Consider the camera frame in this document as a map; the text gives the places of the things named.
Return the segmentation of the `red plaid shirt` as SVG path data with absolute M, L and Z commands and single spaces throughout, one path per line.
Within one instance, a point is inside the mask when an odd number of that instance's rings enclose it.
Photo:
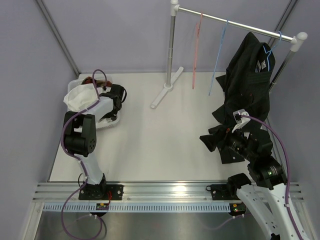
M 97 88 L 110 88 L 113 85 L 112 82 L 109 80 L 94 79 L 94 82 Z M 92 77 L 88 76 L 82 81 L 81 85 L 92 84 L 92 83 L 93 83 Z

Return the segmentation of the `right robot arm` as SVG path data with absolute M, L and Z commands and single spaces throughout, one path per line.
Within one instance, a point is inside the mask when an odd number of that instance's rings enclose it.
M 294 210 L 282 165 L 272 156 L 273 143 L 266 130 L 250 132 L 218 129 L 199 138 L 209 151 L 227 149 L 249 163 L 249 174 L 230 176 L 226 193 L 249 209 L 267 240 L 307 240 L 309 236 Z

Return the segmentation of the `pink wire hanger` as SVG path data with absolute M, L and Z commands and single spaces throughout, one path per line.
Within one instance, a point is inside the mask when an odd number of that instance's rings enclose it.
M 194 46 L 194 59 L 193 59 L 193 71 L 192 71 L 192 89 L 195 89 L 196 86 L 196 69 L 197 69 L 197 61 L 198 61 L 198 50 L 199 50 L 199 37 L 200 30 L 203 20 L 203 13 L 200 14 L 200 20 L 196 23 L 195 29 L 195 46 Z

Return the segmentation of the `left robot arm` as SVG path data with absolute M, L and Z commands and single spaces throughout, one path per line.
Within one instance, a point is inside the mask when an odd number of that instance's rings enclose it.
M 97 145 L 97 124 L 104 120 L 116 122 L 127 91 L 119 84 L 113 84 L 107 92 L 99 92 L 93 84 L 93 101 L 71 110 L 64 116 L 60 144 L 62 150 L 76 159 L 82 168 L 83 181 L 79 185 L 80 200 L 116 200 L 118 187 L 107 184 L 105 174 L 100 169 L 95 155 Z

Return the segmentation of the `white shirt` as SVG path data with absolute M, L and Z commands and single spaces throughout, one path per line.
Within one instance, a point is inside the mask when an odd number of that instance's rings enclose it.
M 71 89 L 64 97 L 63 102 L 73 112 L 87 109 L 98 100 L 96 88 L 92 83 L 81 84 Z

